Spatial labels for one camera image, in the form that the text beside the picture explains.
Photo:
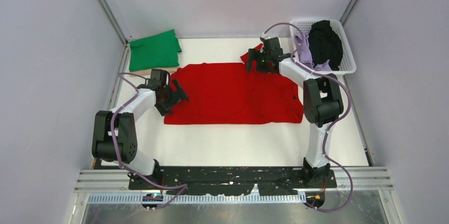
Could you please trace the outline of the red t-shirt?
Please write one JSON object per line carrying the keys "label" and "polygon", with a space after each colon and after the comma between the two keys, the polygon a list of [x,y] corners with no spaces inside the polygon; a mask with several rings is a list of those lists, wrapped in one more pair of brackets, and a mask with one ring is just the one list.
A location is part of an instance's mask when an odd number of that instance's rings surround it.
{"label": "red t-shirt", "polygon": [[165,116],[168,125],[301,123],[299,87],[279,74],[247,71],[241,62],[189,64],[171,75],[188,101]]}

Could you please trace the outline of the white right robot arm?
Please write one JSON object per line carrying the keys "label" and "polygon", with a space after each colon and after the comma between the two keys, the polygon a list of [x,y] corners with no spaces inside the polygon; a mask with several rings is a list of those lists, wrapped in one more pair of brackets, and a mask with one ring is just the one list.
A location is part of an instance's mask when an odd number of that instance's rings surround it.
{"label": "white right robot arm", "polygon": [[247,71],[275,73],[301,86],[306,120],[310,123],[309,146],[303,159],[301,181],[316,187],[330,175],[327,141],[343,113],[340,84],[334,74],[318,74],[285,53],[278,38],[262,40],[260,48],[248,50]]}

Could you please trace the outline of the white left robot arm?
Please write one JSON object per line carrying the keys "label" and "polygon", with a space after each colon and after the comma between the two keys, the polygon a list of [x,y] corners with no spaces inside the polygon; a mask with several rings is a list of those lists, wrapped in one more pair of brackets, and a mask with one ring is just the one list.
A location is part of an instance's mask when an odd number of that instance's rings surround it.
{"label": "white left robot arm", "polygon": [[173,107],[188,101],[188,95],[170,73],[154,69],[143,83],[135,85],[120,73],[119,78],[129,84],[134,94],[123,104],[110,110],[98,111],[94,118],[92,155],[96,159],[117,163],[132,178],[139,177],[150,189],[168,189],[162,185],[159,162],[138,148],[136,122],[150,109],[165,117]]}

